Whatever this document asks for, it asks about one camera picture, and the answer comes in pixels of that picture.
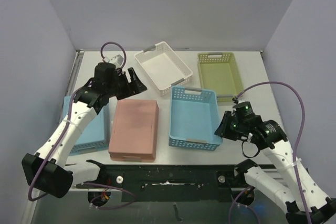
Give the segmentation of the pink plastic basket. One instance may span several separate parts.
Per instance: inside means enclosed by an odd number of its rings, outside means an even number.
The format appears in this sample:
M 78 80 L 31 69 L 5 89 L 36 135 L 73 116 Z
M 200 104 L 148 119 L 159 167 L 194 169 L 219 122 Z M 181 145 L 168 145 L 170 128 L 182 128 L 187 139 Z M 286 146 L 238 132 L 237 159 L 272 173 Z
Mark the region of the pink plastic basket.
M 117 102 L 109 154 L 113 161 L 153 162 L 156 159 L 159 106 L 155 100 Z

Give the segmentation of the light blue plastic basket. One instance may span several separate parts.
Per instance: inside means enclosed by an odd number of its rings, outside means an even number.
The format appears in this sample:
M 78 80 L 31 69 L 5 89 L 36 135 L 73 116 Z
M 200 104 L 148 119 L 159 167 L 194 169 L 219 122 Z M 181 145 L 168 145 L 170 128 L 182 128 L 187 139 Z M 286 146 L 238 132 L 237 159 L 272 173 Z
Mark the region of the light blue plastic basket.
M 110 137 L 110 111 L 107 104 L 86 126 L 70 151 L 70 156 L 106 150 Z

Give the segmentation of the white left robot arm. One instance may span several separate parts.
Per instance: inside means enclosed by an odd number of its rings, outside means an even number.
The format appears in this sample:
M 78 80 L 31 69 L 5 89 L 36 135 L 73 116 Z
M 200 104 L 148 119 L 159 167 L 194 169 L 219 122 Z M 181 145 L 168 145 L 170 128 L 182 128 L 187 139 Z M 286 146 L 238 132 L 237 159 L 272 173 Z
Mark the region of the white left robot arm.
M 66 167 L 70 151 L 110 98 L 122 100 L 146 90 L 133 68 L 124 72 L 112 63 L 97 64 L 93 77 L 71 95 L 67 115 L 46 143 L 34 154 L 27 153 L 23 157 L 28 200 L 39 199 L 33 197 L 33 189 L 62 198 L 77 184 L 89 182 L 96 188 L 104 186 L 107 175 L 99 164 L 90 161 Z

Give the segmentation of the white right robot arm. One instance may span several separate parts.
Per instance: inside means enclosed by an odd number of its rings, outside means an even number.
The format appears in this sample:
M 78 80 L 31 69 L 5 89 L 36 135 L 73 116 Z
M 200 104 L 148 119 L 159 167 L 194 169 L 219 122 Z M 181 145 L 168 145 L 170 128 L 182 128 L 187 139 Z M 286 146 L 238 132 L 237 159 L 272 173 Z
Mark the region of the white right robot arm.
M 226 111 L 215 135 L 257 146 L 274 165 L 285 184 L 266 174 L 250 158 L 235 165 L 234 182 L 252 186 L 272 200 L 288 223 L 325 223 L 335 215 L 335 199 L 329 197 L 312 179 L 293 150 L 280 125 L 263 121 L 250 102 L 237 101 Z

